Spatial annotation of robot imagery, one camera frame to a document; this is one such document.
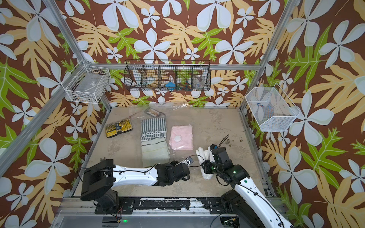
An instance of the floral wallpaper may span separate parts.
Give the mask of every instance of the floral wallpaper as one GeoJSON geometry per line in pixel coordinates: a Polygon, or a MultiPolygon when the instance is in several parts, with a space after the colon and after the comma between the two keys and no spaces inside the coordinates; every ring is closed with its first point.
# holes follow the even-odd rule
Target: floral wallpaper
{"type": "Polygon", "coordinates": [[[90,62],[255,64],[287,0],[57,1],[90,62]]]}
{"type": "MultiPolygon", "coordinates": [[[[98,63],[259,64],[287,1],[56,1],[84,57],[98,63]]],[[[192,106],[240,106],[255,71],[212,72],[211,89],[128,91],[123,69],[111,70],[112,106],[182,101],[192,106]]]]}
{"type": "Polygon", "coordinates": [[[259,82],[281,85],[301,114],[287,131],[261,132],[247,110],[294,226],[365,226],[364,6],[302,0],[259,82]]]}
{"type": "MultiPolygon", "coordinates": [[[[0,156],[60,88],[76,59],[41,0],[0,0],[0,156]]],[[[104,117],[63,99],[0,178],[0,227],[50,227],[104,117]]]]}

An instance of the wire basket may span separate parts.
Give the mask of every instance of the wire basket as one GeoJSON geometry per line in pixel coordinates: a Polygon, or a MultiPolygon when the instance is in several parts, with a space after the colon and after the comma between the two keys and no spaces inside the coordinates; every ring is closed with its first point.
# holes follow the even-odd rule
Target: wire basket
{"type": "Polygon", "coordinates": [[[247,95],[246,101],[261,131],[285,131],[298,117],[300,109],[279,86],[255,87],[247,95]]]}
{"type": "Polygon", "coordinates": [[[107,68],[85,65],[82,61],[74,68],[71,77],[71,82],[64,87],[71,101],[98,104],[109,84],[110,72],[107,68]]]}
{"type": "Polygon", "coordinates": [[[124,77],[128,90],[208,91],[211,86],[210,64],[127,64],[124,77]]]}

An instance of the blue object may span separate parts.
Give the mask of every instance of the blue object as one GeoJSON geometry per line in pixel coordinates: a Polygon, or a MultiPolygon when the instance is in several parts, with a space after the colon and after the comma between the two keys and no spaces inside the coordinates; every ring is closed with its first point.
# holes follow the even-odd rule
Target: blue object
{"type": "Polygon", "coordinates": [[[172,82],[169,82],[169,83],[166,84],[166,87],[169,89],[169,91],[174,91],[176,85],[172,82]]]}

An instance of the striped towel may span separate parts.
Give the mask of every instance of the striped towel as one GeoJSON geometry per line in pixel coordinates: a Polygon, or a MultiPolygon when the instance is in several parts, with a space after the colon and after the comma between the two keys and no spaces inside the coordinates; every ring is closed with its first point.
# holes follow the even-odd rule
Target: striped towel
{"type": "Polygon", "coordinates": [[[150,118],[142,120],[141,141],[166,138],[166,118],[150,118]]]}

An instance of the pink towel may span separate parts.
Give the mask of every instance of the pink towel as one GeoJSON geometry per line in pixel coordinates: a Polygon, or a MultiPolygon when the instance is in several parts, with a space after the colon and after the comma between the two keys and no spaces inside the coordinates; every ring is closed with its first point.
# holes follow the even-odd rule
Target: pink towel
{"type": "Polygon", "coordinates": [[[173,150],[193,150],[193,126],[173,126],[170,146],[173,150]]]}

